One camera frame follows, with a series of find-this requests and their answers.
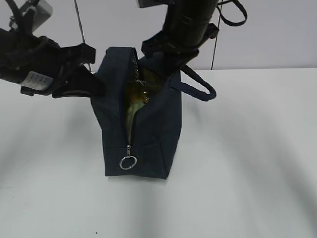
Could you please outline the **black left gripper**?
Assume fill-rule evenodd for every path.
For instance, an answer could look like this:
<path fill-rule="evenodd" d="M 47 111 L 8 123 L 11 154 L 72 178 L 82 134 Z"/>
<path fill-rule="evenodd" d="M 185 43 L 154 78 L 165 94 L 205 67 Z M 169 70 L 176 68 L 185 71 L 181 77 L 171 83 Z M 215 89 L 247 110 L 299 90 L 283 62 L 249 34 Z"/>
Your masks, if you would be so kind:
<path fill-rule="evenodd" d="M 0 78 L 20 85 L 28 96 L 104 96 L 105 85 L 85 67 L 95 56 L 85 43 L 61 48 L 45 36 L 0 31 Z"/>

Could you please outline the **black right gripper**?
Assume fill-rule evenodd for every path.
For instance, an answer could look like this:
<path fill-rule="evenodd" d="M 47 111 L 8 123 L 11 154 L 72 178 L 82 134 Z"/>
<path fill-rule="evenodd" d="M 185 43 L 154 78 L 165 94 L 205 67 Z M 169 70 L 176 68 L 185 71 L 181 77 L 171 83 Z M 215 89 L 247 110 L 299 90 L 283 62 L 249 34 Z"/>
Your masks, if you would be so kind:
<path fill-rule="evenodd" d="M 142 43 L 149 67 L 164 78 L 179 71 L 194 78 L 187 63 L 196 55 L 179 53 L 192 53 L 217 36 L 219 29 L 211 19 L 212 15 L 167 14 L 162 30 Z M 177 54 L 155 54 L 158 52 Z"/>

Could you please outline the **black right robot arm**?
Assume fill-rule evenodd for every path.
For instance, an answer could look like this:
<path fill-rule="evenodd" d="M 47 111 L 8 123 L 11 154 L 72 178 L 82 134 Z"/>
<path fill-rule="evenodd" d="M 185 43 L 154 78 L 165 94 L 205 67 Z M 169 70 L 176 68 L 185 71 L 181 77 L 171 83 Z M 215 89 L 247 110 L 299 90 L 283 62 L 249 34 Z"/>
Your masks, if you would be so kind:
<path fill-rule="evenodd" d="M 199 48 L 218 34 L 210 23 L 217 6 L 216 0 L 145 0 L 140 8 L 167 5 L 162 29 L 142 43 L 145 57 L 162 53 L 167 75 L 179 71 L 199 54 Z"/>

